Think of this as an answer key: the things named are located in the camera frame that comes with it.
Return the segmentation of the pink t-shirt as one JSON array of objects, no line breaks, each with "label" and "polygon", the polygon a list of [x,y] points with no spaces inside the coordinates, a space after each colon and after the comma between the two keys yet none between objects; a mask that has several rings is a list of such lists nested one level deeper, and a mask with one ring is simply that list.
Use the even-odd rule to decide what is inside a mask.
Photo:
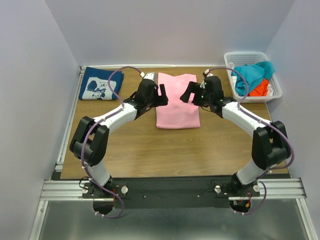
[{"label": "pink t-shirt", "polygon": [[158,84],[165,87],[168,104],[156,108],[156,127],[158,129],[192,129],[200,128],[199,107],[190,101],[185,103],[180,97],[187,90],[190,82],[197,82],[194,74],[171,76],[158,74]]}]

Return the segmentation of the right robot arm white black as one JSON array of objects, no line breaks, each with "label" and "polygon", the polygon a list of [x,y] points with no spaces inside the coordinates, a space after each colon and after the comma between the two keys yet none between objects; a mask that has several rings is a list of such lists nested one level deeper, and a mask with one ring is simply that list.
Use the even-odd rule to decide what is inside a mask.
[{"label": "right robot arm white black", "polygon": [[233,122],[252,138],[251,159],[233,174],[230,183],[222,187],[227,193],[238,195],[245,192],[260,176],[292,156],[285,125],[281,121],[263,119],[242,107],[234,98],[225,96],[217,76],[207,76],[202,83],[189,82],[180,100],[209,108],[210,112]]}]

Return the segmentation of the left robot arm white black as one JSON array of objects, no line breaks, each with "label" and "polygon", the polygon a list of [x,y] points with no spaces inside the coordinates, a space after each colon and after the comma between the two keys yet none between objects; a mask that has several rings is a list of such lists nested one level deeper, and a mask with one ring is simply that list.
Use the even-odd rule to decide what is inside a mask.
[{"label": "left robot arm white black", "polygon": [[69,149],[81,161],[92,185],[108,194],[113,193],[112,177],[103,163],[109,135],[121,126],[135,121],[151,108],[168,104],[164,84],[143,78],[129,98],[114,110],[96,118],[83,117],[74,133]]}]

